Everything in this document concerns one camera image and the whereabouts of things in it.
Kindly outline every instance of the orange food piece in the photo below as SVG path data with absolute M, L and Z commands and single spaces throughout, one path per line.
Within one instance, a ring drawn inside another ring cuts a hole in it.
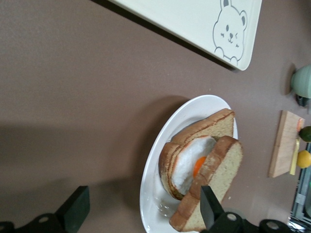
M 206 156 L 203 156 L 201 158 L 199 158 L 195 165 L 194 165 L 194 169 L 193 169 L 193 177 L 196 177 L 196 175 L 198 174 L 202 164 L 204 163 L 204 161 L 206 160 Z

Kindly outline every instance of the toast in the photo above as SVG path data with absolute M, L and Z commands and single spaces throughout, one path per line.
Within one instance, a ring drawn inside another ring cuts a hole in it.
M 242 145 L 237 139 L 223 136 L 217 141 L 192 182 L 189 192 L 170 218 L 174 229 L 179 232 L 200 232 L 206 228 L 200 212 L 201 186 L 209 185 L 221 202 L 238 172 L 242 157 Z
M 218 140 L 224 135 L 232 137 L 234 116 L 234 111 L 222 109 L 182 129 L 164 145 L 159 157 L 159 174 L 163 187 L 172 197 L 178 200 L 184 197 L 184 194 L 180 193 L 172 183 L 172 175 L 179 154 L 196 138 L 211 136 Z

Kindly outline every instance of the green cup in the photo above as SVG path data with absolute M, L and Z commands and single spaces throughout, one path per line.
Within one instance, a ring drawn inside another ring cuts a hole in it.
M 291 88 L 299 97 L 311 99 L 311 65 L 304 66 L 293 74 Z

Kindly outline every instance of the bear ear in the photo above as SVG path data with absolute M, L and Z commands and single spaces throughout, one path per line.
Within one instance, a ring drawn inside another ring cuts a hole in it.
M 231 6 L 231 0 L 220 0 L 221 9 L 224 9 L 226 6 Z
M 241 17 L 241 20 L 242 20 L 242 23 L 243 23 L 243 29 L 245 30 L 246 26 L 247 26 L 247 15 L 246 15 L 246 12 L 245 11 L 241 11 L 240 17 Z

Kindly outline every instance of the yellow lemon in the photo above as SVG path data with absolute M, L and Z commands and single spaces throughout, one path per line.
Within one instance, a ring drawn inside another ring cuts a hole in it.
M 307 150 L 302 150 L 298 153 L 297 165 L 300 168 L 306 168 L 311 165 L 311 154 Z

